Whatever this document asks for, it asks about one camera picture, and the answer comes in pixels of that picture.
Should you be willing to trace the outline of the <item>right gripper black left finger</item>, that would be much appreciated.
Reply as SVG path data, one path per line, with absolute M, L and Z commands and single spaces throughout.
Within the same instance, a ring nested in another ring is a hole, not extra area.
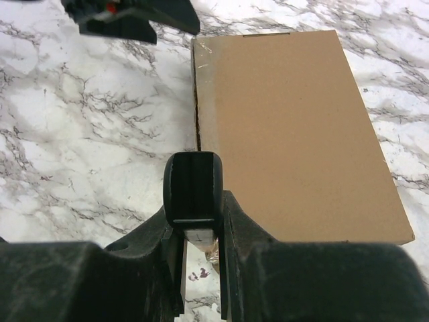
M 184 312 L 184 241 L 162 208 L 105 248 L 92 242 L 1 243 L 2 321 L 173 321 Z

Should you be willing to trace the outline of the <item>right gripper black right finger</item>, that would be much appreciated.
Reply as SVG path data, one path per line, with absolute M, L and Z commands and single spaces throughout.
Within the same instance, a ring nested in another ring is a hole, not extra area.
M 414 261 L 381 243 L 281 242 L 223 193 L 221 317 L 227 321 L 427 321 Z

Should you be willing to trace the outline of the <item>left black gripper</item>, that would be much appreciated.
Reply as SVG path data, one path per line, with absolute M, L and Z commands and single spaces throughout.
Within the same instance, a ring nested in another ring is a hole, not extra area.
M 149 21 L 188 34 L 200 33 L 200 20 L 189 0 L 159 1 L 62 1 L 68 16 L 87 36 L 157 43 Z

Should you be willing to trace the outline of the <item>brown cardboard express box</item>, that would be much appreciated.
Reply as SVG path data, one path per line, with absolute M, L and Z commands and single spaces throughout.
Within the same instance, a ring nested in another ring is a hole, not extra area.
M 334 30 L 192 41 L 197 142 L 283 242 L 415 235 Z

